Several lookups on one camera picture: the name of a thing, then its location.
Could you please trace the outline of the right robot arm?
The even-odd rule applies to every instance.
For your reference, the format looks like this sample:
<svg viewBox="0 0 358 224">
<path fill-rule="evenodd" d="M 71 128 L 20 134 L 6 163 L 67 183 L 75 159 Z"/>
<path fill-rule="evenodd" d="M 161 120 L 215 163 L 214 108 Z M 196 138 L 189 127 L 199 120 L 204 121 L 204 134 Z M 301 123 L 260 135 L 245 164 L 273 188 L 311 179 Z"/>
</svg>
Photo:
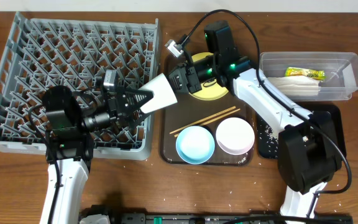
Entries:
<svg viewBox="0 0 358 224">
<path fill-rule="evenodd" d="M 346 164 L 330 114 L 312 113 L 274 87 L 257 63 L 240 55 L 227 21 L 208 24 L 204 35 L 210 55 L 197 62 L 187 55 L 168 75 L 173 90 L 196 93 L 214 79 L 254 109 L 278 134 L 278 169 L 287 185 L 280 213 L 311 218 L 327 182 Z"/>
</svg>

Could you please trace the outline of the wooden chopstick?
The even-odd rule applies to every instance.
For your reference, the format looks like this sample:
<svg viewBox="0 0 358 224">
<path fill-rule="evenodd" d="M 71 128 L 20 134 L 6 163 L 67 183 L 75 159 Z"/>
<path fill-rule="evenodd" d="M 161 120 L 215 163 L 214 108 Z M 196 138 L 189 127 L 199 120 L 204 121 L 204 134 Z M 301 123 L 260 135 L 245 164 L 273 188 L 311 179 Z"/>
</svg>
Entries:
<svg viewBox="0 0 358 224">
<path fill-rule="evenodd" d="M 223 114 L 223 115 L 219 115 L 218 117 L 215 117 L 215 118 L 213 118 L 213 119 L 211 119 L 211 120 L 209 120 L 209 121 L 204 121 L 204 122 L 202 122 L 201 124 L 196 124 L 196 125 L 194 125 L 194 126 L 206 126 L 207 124 L 210 124 L 210 123 L 213 123 L 213 122 L 215 122 L 215 121 L 217 121 L 217 120 L 219 120 L 219 119 L 225 118 L 225 117 L 227 117 L 227 116 L 229 116 L 229 115 L 231 115 L 231 114 L 234 114 L 234 113 L 236 113 L 236 112 L 238 112 L 238 111 L 240 111 L 240 110 L 241 110 L 240 108 L 235 108 L 234 110 L 232 110 L 232 111 L 230 111 L 230 112 L 228 112 L 228 113 L 225 113 L 225 114 Z M 179 132 L 174 133 L 174 136 L 177 137 L 178 134 L 179 134 Z"/>
<path fill-rule="evenodd" d="M 178 129 L 176 129 L 176 130 L 173 130 L 173 131 L 169 132 L 169 134 L 177 133 L 177 132 L 179 132 L 179 131 L 181 131 L 181 130 L 183 130 L 183 129 L 189 127 L 189 126 L 194 126 L 194 125 L 196 125 L 196 124 L 201 124 L 201 123 L 204 122 L 204 121 L 209 121 L 209 120 L 211 120 L 211 119 L 213 119 L 213 118 L 215 118 L 215 117 L 218 117 L 219 115 L 223 115 L 223 114 L 225 114 L 225 113 L 228 113 L 228 112 L 234 110 L 235 108 L 236 108 L 236 106 L 232 106 L 232 107 L 230 107 L 230 108 L 227 108 L 227 109 L 222 110 L 222 111 L 220 111 L 220 112 L 217 112 L 217 113 L 215 113 L 215 114 L 209 115 L 209 116 L 207 116 L 207 117 L 205 117 L 205 118 L 199 119 L 199 120 L 194 121 L 194 122 L 192 122 L 192 123 L 190 123 L 190 124 L 187 124 L 187 125 L 185 125 L 185 126 L 183 126 L 183 127 L 181 127 L 181 128 L 178 128 Z"/>
</svg>

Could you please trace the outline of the green yellow snack wrapper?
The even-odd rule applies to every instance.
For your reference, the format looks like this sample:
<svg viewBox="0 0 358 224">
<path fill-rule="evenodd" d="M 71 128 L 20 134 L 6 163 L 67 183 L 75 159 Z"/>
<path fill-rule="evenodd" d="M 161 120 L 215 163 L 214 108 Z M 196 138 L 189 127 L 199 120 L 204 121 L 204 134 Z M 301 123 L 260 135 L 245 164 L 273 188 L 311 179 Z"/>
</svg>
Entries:
<svg viewBox="0 0 358 224">
<path fill-rule="evenodd" d="M 325 80 L 326 75 L 323 70 L 312 70 L 306 68 L 288 67 L 285 71 L 286 77 L 304 76 L 315 80 Z"/>
</svg>

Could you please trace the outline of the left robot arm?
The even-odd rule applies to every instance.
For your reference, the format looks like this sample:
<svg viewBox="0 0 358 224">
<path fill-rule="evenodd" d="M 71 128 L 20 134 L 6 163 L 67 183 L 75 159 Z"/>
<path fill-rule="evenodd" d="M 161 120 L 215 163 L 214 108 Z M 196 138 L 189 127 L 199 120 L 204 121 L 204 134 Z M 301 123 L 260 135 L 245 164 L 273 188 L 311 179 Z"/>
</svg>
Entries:
<svg viewBox="0 0 358 224">
<path fill-rule="evenodd" d="M 114 125 L 135 128 L 147 117 L 141 107 L 154 97 L 150 90 L 124 87 L 102 87 L 101 95 L 102 105 L 89 108 L 81 108 L 76 100 L 88 94 L 67 86 L 51 87 L 42 97 L 52 128 L 41 135 L 49 164 L 41 223 L 77 222 L 94 152 L 91 134 Z"/>
</svg>

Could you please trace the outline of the rice food waste pile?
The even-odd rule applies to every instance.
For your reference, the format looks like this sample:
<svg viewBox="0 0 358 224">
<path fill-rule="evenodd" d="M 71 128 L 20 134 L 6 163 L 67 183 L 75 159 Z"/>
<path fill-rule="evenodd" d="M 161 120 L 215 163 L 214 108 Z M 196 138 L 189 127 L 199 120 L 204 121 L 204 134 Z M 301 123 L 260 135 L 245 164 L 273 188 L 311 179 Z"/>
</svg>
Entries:
<svg viewBox="0 0 358 224">
<path fill-rule="evenodd" d="M 260 156 L 266 159 L 278 158 L 278 136 L 262 119 L 257 120 L 257 144 Z"/>
</svg>

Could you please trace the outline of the white plastic cup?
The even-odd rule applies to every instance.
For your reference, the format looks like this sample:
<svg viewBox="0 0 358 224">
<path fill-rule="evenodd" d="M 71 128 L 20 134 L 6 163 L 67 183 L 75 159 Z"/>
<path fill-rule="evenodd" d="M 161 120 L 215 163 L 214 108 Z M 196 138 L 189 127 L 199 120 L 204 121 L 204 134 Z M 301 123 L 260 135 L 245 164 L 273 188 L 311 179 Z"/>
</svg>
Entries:
<svg viewBox="0 0 358 224">
<path fill-rule="evenodd" d="M 153 98 L 140 107 L 143 113 L 151 113 L 177 103 L 175 93 L 164 73 L 153 78 L 142 86 L 140 90 L 147 90 L 153 93 Z"/>
</svg>

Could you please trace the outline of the white paper napkin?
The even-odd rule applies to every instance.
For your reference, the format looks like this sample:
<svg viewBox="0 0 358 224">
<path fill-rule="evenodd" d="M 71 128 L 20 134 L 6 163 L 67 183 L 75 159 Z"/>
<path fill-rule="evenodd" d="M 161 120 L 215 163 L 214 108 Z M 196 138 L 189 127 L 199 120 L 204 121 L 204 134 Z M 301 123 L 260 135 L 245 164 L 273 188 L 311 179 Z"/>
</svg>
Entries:
<svg viewBox="0 0 358 224">
<path fill-rule="evenodd" d="M 283 94 L 290 96 L 315 96 L 320 91 L 319 80 L 304 76 L 268 77 L 269 82 Z"/>
</svg>

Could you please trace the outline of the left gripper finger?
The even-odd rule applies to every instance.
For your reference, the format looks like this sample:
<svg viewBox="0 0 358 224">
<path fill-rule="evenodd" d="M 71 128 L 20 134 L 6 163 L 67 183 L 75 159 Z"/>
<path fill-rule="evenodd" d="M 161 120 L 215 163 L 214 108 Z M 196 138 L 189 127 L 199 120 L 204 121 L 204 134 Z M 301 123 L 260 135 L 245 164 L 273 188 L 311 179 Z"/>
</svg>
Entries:
<svg viewBox="0 0 358 224">
<path fill-rule="evenodd" d="M 133 113 L 130 113 L 127 118 L 127 126 L 129 129 L 135 129 L 138 125 L 148 118 L 151 113 L 143 113 L 141 109 L 135 110 Z"/>
<path fill-rule="evenodd" d="M 150 90 L 127 89 L 123 94 L 125 105 L 129 108 L 135 109 L 140 109 L 153 97 L 154 94 Z"/>
</svg>

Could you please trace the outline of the pink white bowl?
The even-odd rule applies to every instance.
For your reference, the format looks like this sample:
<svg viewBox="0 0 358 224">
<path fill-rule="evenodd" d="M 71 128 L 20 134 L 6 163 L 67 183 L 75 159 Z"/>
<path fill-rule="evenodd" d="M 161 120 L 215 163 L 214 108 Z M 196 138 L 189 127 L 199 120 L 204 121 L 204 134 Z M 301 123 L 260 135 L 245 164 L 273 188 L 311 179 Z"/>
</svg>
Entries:
<svg viewBox="0 0 358 224">
<path fill-rule="evenodd" d="M 224 152 L 238 156 L 253 148 L 255 134 L 246 120 L 232 117 L 219 123 L 216 129 L 216 141 Z"/>
</svg>

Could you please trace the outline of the light blue bowl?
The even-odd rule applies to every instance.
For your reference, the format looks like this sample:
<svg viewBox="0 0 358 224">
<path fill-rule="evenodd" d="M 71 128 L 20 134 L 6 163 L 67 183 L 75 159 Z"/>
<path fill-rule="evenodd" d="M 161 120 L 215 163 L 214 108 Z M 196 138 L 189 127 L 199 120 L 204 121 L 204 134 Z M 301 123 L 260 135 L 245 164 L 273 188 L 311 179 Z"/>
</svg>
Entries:
<svg viewBox="0 0 358 224">
<path fill-rule="evenodd" d="M 214 154 L 213 135 L 200 126 L 190 126 L 177 136 L 175 147 L 179 157 L 188 164 L 202 164 Z"/>
</svg>

